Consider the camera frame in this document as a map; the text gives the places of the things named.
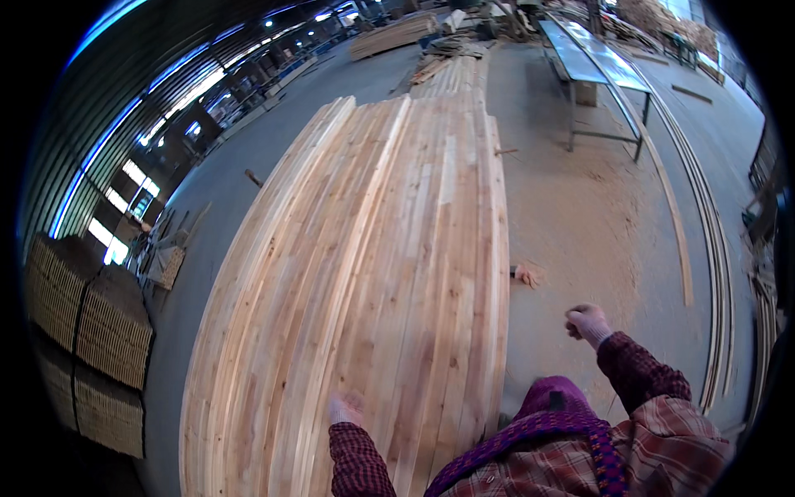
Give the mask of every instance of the stack of wooden planks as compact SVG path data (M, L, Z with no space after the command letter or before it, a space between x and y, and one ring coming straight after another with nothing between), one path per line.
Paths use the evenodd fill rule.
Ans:
M398 496L496 430L508 233L483 93L321 107L211 291L180 428L183 495L329 495L329 392Z
M104 266L82 239L35 236L25 265L29 317L65 351L143 390L153 340L135 276Z
M140 392L119 386L33 334L41 376L59 421L80 435L133 457L144 456Z
M706 25L678 18L657 0L619 0L617 9L621 18L636 25L664 44L668 41L660 32L679 33L711 59L718 60L717 35Z
M409 93L413 98L433 97L458 91L486 90L489 69L488 51L480 59L471 56L454 56L432 63L432 72L417 77Z
M359 60L385 50L410 45L438 31L439 21L433 13L404 16L400 21L358 35L351 43L351 59Z

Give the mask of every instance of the hand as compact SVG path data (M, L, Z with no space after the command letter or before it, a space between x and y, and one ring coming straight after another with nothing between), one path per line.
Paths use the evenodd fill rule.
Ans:
M364 411L364 399L355 392L332 392L328 399L328 417L332 424L353 423L361 426Z
M598 351L599 345L613 334L613 330L607 324L604 311L596 304L575 305L566 311L566 319L568 335L577 340L584 338L595 351Z

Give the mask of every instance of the purple knitted scarf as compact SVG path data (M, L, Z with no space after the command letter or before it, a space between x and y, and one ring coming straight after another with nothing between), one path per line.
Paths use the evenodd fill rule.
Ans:
M623 461L615 451L609 430L610 424L596 417L585 395L571 380L564 376L540 379L528 390L510 425L442 468L425 497L438 497L519 441L563 433L588 435L599 493L604 497L624 496Z

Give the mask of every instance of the corrugated metal wall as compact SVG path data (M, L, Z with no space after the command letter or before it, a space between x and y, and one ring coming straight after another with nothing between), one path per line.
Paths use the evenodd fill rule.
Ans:
M270 31L311 17L325 3L277 14ZM190 91L197 77L219 68L217 60L226 64L264 39L262 19L287 5L292 3L148 0L88 45L54 88L34 142L18 228L22 253L38 231L82 234L138 137ZM223 37L238 25L243 27ZM158 76L202 44L211 48L149 93Z

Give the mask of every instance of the white work glove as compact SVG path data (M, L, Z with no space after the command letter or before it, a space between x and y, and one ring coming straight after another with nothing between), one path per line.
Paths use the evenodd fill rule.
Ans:
M337 423L353 423L361 426L364 411L364 399L355 392L332 392L328 399L328 418L333 425Z
M566 311L566 319L568 335L577 340L584 338L595 351L613 334L613 330L607 325L604 311L596 304L575 305Z

